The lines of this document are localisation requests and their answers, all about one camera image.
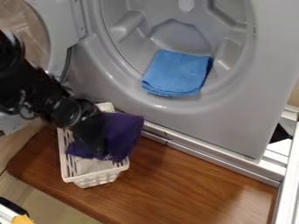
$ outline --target purple towel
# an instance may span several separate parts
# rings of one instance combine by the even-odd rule
[[[115,162],[121,162],[129,156],[143,129],[144,120],[140,116],[104,113],[103,139],[105,141],[107,155],[90,150],[86,144],[77,139],[67,148],[66,153],[82,158],[109,158]]]

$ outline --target white basket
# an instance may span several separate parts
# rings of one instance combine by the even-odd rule
[[[111,103],[98,104],[101,111],[114,112]],[[114,182],[118,175],[129,168],[129,158],[121,163],[85,159],[66,154],[67,146],[73,141],[73,133],[68,129],[58,129],[60,170],[63,181],[86,188]]]

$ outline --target blue towel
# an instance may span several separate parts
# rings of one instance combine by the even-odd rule
[[[164,96],[195,95],[205,83],[211,57],[159,50],[143,76],[142,87]]]

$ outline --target wooden platform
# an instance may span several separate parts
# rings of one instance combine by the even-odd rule
[[[116,182],[80,189],[61,180],[56,131],[46,127],[10,174],[104,223],[269,223],[276,189],[142,138]]]

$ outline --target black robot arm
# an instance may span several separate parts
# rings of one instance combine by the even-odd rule
[[[29,112],[71,129],[91,149],[104,153],[101,112],[90,101],[72,97],[51,75],[32,65],[24,53],[20,39],[0,30],[0,112],[24,119],[24,111]]]

